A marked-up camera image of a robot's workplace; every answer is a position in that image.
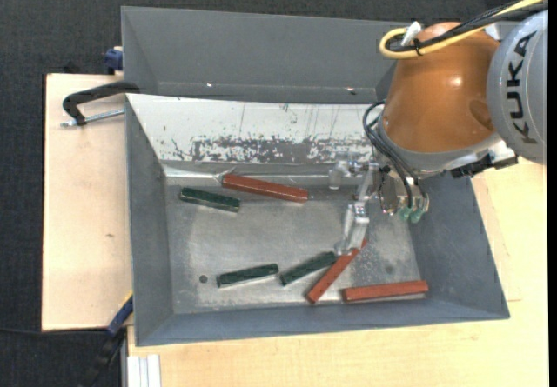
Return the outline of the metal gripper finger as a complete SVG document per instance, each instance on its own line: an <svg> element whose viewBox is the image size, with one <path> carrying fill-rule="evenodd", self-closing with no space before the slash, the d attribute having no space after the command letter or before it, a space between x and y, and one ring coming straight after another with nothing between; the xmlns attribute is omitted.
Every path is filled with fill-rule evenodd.
<svg viewBox="0 0 557 387"><path fill-rule="evenodd" d="M335 162L328 172L328 186L331 190L339 190L342 183L358 183L359 188L369 185L369 163L360 163L344 158Z"/></svg>
<svg viewBox="0 0 557 387"><path fill-rule="evenodd" d="M342 236L334 245L338 256L347 255L353 250L360 250L366 238L369 215L364 203L349 204L342 220Z"/></svg>

